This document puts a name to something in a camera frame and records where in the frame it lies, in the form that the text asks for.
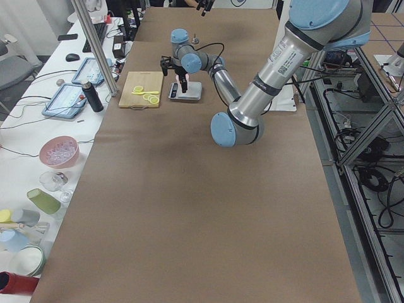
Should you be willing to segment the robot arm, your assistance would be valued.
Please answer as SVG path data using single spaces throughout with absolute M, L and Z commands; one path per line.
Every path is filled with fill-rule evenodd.
M 228 102 L 226 112 L 211 120 L 214 142 L 222 147 L 250 145 L 262 137 L 261 116 L 306 59 L 315 52 L 352 49 L 369 41 L 372 7 L 372 1 L 291 1 L 283 38 L 244 93 L 224 60 L 196 50 L 185 29 L 171 32 L 170 61 L 181 85 L 187 74 L 206 71 L 219 96 Z

